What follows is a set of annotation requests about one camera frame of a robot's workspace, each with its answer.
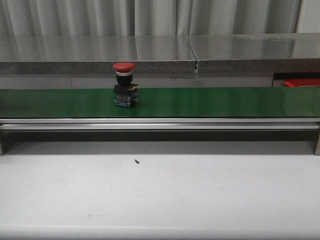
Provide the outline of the red mushroom push button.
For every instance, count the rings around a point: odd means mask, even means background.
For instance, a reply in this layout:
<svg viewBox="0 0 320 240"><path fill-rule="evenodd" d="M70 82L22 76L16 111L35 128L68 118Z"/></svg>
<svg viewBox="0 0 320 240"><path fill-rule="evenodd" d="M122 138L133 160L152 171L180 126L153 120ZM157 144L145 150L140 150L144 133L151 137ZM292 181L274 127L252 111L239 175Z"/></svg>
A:
<svg viewBox="0 0 320 240"><path fill-rule="evenodd" d="M138 84L132 83L134 67L132 62L117 62L112 66L117 80L113 89L116 106L130 108L138 103Z"/></svg>

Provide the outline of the grey stone counter left slab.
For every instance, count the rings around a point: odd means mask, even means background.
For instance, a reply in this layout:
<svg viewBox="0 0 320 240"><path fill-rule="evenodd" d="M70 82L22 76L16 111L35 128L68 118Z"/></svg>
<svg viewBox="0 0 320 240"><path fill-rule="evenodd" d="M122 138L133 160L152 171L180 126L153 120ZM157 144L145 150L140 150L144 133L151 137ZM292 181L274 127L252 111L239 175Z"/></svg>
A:
<svg viewBox="0 0 320 240"><path fill-rule="evenodd" d="M0 39L1 75L188 74L196 58L183 36L23 36Z"/></svg>

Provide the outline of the grey stone counter slab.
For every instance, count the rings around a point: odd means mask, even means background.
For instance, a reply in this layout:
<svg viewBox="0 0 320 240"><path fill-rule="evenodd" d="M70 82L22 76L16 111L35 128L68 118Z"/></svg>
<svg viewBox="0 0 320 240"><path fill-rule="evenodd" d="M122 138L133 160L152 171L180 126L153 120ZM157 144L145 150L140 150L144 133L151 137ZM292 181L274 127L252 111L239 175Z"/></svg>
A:
<svg viewBox="0 0 320 240"><path fill-rule="evenodd" d="M23 36L0 39L1 75L188 74L196 58L183 36Z"/></svg>
<svg viewBox="0 0 320 240"><path fill-rule="evenodd" d="M319 33L194 35L200 74L318 73Z"/></svg>

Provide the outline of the green conveyor belt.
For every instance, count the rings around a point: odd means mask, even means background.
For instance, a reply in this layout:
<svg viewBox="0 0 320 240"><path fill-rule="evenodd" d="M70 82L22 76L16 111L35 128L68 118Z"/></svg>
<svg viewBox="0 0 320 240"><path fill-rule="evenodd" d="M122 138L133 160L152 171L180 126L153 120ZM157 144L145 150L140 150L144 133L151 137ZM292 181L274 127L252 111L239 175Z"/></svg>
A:
<svg viewBox="0 0 320 240"><path fill-rule="evenodd" d="M138 103L116 106L111 88L5 89L2 118L318 117L318 87L140 88Z"/></svg>

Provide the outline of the red plastic bin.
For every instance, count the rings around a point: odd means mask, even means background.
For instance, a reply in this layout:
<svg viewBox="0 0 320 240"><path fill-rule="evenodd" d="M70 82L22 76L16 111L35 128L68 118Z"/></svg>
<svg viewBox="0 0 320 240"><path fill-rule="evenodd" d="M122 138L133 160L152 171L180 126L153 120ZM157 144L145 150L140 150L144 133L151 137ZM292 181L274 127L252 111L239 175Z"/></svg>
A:
<svg viewBox="0 0 320 240"><path fill-rule="evenodd" d="M288 87L319 87L319 78L291 78L286 79L284 84Z"/></svg>

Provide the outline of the grey stone counter right slab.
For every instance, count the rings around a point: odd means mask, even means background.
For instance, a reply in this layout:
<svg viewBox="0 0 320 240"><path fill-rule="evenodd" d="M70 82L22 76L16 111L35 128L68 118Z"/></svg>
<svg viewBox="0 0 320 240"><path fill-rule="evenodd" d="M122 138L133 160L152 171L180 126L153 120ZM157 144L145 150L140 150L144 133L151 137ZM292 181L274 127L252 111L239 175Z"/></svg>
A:
<svg viewBox="0 0 320 240"><path fill-rule="evenodd" d="M319 33L194 35L200 74L318 73Z"/></svg>

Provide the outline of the right conveyor support leg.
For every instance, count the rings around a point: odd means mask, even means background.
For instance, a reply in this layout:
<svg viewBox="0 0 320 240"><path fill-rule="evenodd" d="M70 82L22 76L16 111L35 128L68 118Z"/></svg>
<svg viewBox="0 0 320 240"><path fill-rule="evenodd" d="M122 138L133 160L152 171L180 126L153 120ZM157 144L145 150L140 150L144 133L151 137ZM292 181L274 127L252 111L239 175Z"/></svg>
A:
<svg viewBox="0 0 320 240"><path fill-rule="evenodd" d="M309 134L309 139L311 142L311 148L312 153L314 156L320 155L320 131L319 130L313 130Z"/></svg>

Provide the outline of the grey pleated curtain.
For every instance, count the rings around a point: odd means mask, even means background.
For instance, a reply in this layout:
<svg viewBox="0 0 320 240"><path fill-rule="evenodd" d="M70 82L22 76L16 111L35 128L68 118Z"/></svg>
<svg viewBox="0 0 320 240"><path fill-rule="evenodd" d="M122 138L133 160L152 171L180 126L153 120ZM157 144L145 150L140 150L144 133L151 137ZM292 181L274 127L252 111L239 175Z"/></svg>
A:
<svg viewBox="0 0 320 240"><path fill-rule="evenodd" d="M3 0L0 34L191 36L293 33L300 0Z"/></svg>

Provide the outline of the aluminium conveyor frame rail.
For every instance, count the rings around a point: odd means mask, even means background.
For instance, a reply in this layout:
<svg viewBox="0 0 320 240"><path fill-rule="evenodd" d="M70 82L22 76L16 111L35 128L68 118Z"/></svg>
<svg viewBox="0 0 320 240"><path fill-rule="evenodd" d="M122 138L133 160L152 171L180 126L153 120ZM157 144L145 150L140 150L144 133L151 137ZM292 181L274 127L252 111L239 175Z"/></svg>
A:
<svg viewBox="0 0 320 240"><path fill-rule="evenodd" d="M318 130L318 117L2 118L3 131L40 130Z"/></svg>

